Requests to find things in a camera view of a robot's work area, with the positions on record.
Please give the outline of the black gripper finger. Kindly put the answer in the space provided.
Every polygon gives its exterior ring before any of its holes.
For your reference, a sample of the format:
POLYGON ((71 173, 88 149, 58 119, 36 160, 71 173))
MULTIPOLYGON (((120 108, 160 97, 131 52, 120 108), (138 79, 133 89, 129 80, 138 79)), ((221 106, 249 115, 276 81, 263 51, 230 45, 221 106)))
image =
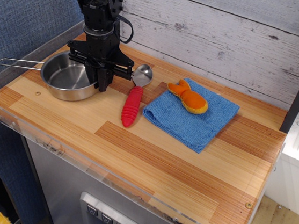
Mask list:
POLYGON ((97 83, 98 82, 98 68, 95 66, 90 65, 89 63, 84 64, 85 71, 90 83, 97 83))
POLYGON ((105 92, 108 85, 113 82, 113 71, 105 68, 98 69, 97 71, 97 81, 99 92, 105 92))

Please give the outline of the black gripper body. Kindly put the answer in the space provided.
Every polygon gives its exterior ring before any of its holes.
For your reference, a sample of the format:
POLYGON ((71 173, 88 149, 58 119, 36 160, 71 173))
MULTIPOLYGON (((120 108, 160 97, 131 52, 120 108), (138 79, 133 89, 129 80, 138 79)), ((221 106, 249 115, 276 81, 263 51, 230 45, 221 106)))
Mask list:
POLYGON ((86 40, 70 40, 70 58, 81 64, 89 63, 98 69, 113 71, 115 76, 130 80, 132 78, 133 60, 120 50, 120 40, 113 31, 83 28, 86 40))

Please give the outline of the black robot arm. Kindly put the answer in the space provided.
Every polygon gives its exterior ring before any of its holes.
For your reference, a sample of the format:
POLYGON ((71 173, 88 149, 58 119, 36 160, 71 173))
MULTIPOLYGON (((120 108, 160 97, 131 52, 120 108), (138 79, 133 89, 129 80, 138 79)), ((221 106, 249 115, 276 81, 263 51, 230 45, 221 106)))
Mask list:
POLYGON ((84 16, 85 41, 70 40, 70 58, 85 66, 90 81, 106 91, 114 76, 130 80, 133 60, 120 50, 120 23, 130 22, 120 15, 123 0, 77 0, 84 16))

